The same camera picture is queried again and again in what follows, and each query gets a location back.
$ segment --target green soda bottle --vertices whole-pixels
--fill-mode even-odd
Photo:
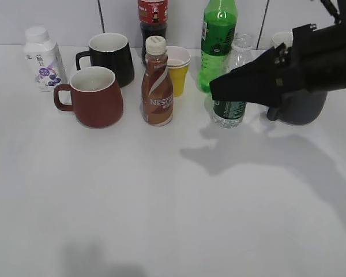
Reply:
[[[210,92],[209,83],[226,71],[237,16],[235,0],[210,0],[205,9],[198,83],[206,93]]]

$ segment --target nescafe bottle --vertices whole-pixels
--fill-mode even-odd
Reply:
[[[164,126],[173,118],[173,84],[167,68],[167,44],[162,36],[146,40],[146,72],[142,82],[144,120],[153,126]]]
[[[168,0],[138,0],[142,31],[142,63],[146,66],[146,40],[150,36],[166,37],[168,20]]]

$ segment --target wall tile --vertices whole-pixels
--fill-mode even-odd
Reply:
[[[200,48],[204,9],[208,1],[170,0],[167,40],[170,45]],[[256,45],[264,16],[266,0],[237,0],[238,32],[254,36]],[[101,0],[106,32],[128,37],[132,47],[141,47],[137,0]]]
[[[334,23],[320,0],[270,0],[259,48],[269,48],[277,32],[292,31],[293,28],[314,23],[318,28]]]
[[[0,0],[0,44],[24,44],[24,32],[46,27],[60,45],[86,46],[101,32],[97,0]]]

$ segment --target paper cup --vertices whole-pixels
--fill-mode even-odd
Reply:
[[[272,46],[277,48],[282,43],[286,44],[287,47],[292,47],[294,42],[294,35],[292,32],[279,32],[272,37]]]
[[[167,55],[168,70],[174,86],[174,97],[179,97],[185,90],[191,55],[186,49],[178,46],[168,46]]]

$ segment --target white plastic bottle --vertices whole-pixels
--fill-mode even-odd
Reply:
[[[32,27],[25,32],[27,55],[33,81],[40,92],[53,91],[59,84],[66,84],[67,77],[56,42],[50,40],[44,27]]]

